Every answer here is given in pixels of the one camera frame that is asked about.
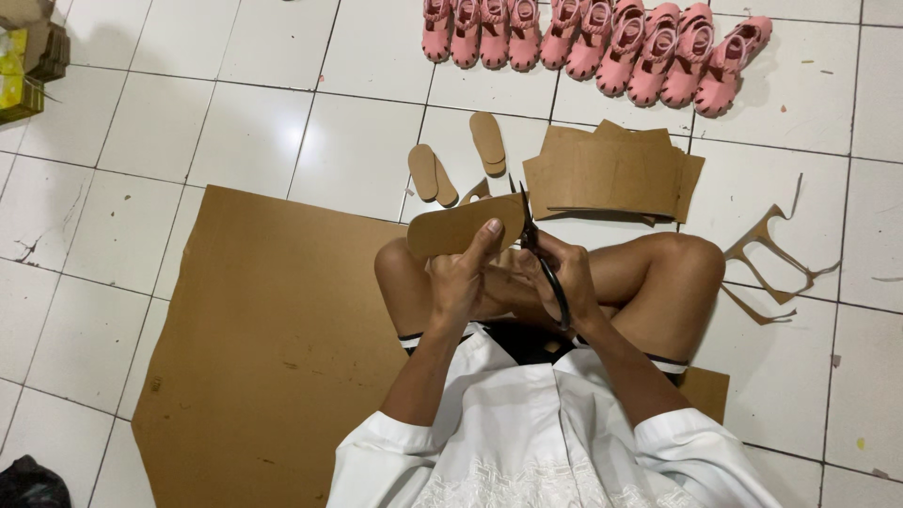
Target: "stack of cardboard pieces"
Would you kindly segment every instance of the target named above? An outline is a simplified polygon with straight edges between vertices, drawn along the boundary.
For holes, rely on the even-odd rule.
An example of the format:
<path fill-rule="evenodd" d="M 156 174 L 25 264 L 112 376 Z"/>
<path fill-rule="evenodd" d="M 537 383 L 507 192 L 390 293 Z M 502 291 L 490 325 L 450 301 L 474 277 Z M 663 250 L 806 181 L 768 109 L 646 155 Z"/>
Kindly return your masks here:
<path fill-rule="evenodd" d="M 44 83 L 66 75 L 70 39 L 51 0 L 0 2 L 0 125 L 44 111 Z"/>
<path fill-rule="evenodd" d="M 524 173 L 537 219 L 627 212 L 652 225 L 686 222 L 704 162 L 672 146 L 667 129 L 632 132 L 604 120 L 594 132 L 550 126 Z"/>

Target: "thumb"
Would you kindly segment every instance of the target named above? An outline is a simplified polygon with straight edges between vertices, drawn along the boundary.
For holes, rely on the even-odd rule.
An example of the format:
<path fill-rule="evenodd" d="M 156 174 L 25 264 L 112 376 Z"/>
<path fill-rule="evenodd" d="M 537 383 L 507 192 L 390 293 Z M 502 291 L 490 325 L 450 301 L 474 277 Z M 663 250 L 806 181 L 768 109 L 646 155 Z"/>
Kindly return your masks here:
<path fill-rule="evenodd" d="M 464 251 L 461 261 L 472 272 L 485 268 L 499 251 L 498 238 L 501 236 L 502 221 L 490 219 L 473 235 L 473 241 Z"/>

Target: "cardboard sheet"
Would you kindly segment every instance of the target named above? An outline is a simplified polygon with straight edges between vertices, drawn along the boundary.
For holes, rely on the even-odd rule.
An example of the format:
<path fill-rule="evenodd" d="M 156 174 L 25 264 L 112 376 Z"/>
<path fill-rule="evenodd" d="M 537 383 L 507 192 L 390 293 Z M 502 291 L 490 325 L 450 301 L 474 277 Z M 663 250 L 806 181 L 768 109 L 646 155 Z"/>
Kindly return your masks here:
<path fill-rule="evenodd" d="M 373 274 L 405 229 L 207 187 L 132 421 L 158 508 L 326 504 L 407 358 Z"/>

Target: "scissors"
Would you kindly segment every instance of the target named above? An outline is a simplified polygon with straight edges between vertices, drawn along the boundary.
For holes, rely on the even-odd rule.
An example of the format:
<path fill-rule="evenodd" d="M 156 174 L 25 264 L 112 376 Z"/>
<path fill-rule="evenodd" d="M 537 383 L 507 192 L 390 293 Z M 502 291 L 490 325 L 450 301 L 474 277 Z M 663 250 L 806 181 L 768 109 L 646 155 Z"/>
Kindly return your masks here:
<path fill-rule="evenodd" d="M 536 224 L 533 222 L 530 206 L 526 202 L 526 193 L 524 192 L 523 183 L 520 184 L 520 197 L 524 202 L 524 232 L 520 233 L 520 248 L 533 252 L 536 258 L 539 259 L 539 264 L 543 266 L 545 279 L 549 281 L 549 286 L 552 286 L 552 290 L 555 292 L 555 299 L 558 300 L 558 308 L 561 310 L 562 320 L 556 321 L 553 319 L 553 321 L 558 325 L 558 328 L 561 331 L 566 332 L 571 327 L 571 311 L 567 305 L 567 297 L 564 295 L 564 290 L 562 289 L 561 283 L 558 282 L 558 277 L 555 275 L 555 272 L 552 271 L 552 268 L 549 267 L 549 263 L 539 254 L 539 246 L 536 244 L 539 228 L 537 228 Z"/>

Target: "children's shoe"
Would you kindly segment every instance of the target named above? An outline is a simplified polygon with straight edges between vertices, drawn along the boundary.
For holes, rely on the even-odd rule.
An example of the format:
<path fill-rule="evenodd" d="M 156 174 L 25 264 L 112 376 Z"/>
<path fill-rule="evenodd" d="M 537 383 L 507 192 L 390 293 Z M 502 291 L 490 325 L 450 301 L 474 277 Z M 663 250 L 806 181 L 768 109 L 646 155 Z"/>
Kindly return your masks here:
<path fill-rule="evenodd" d="M 651 106 L 658 100 L 658 91 L 674 61 L 679 16 L 680 7 L 666 3 L 653 9 L 646 18 L 646 43 L 627 87 L 628 97 L 637 106 Z"/>
<path fill-rule="evenodd" d="M 611 35 L 609 0 L 582 0 L 580 34 L 571 48 L 567 75 L 575 80 L 591 78 L 599 68 L 605 42 Z"/>
<path fill-rule="evenodd" d="M 677 35 L 675 62 L 662 85 L 662 102 L 671 108 L 690 103 L 712 54 L 715 29 L 712 9 L 706 4 L 693 4 L 681 14 Z"/>
<path fill-rule="evenodd" d="M 771 38 L 771 20 L 755 16 L 740 22 L 712 51 L 709 70 L 696 89 L 696 112 L 715 117 L 727 109 L 737 96 L 737 78 L 759 49 Z"/>
<path fill-rule="evenodd" d="M 482 0 L 479 6 L 482 35 L 479 58 L 483 67 L 498 69 L 505 65 L 508 54 L 508 11 L 506 0 Z"/>
<path fill-rule="evenodd" d="M 508 11 L 511 67 L 515 71 L 529 71 L 539 61 L 539 9 L 535 0 L 508 0 Z"/>
<path fill-rule="evenodd" d="M 553 0 L 552 26 L 539 46 L 539 60 L 550 71 L 561 69 L 571 52 L 571 43 L 580 23 L 577 0 Z"/>
<path fill-rule="evenodd" d="M 620 0 L 612 16 L 611 44 L 596 71 L 596 88 L 605 95 L 616 95 L 627 88 L 633 64 L 643 45 L 646 17 L 640 0 Z"/>
<path fill-rule="evenodd" d="M 424 55 L 440 62 L 449 57 L 451 0 L 424 0 Z"/>
<path fill-rule="evenodd" d="M 451 59 L 462 69 L 477 63 L 479 39 L 479 4 L 476 0 L 458 0 L 451 35 Z"/>

